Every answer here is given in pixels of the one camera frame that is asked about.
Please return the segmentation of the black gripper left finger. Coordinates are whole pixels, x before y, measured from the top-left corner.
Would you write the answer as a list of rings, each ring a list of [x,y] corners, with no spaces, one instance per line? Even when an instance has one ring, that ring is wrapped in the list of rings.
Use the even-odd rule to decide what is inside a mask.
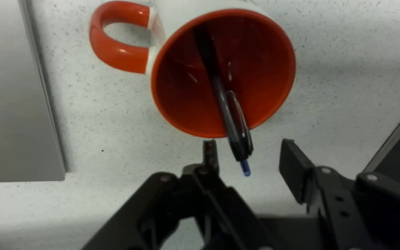
[[[201,250],[279,248],[242,196],[219,178],[217,143],[204,140],[200,164],[186,165],[181,176],[150,175],[82,250],[160,250],[186,218],[197,223]]]

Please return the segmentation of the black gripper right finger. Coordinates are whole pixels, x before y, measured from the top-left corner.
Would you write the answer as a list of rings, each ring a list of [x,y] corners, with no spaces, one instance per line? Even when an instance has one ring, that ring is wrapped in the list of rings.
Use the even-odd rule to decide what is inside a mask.
[[[301,250],[400,250],[400,183],[374,172],[349,179],[315,165],[292,140],[281,143],[279,172],[306,215],[288,240]]]

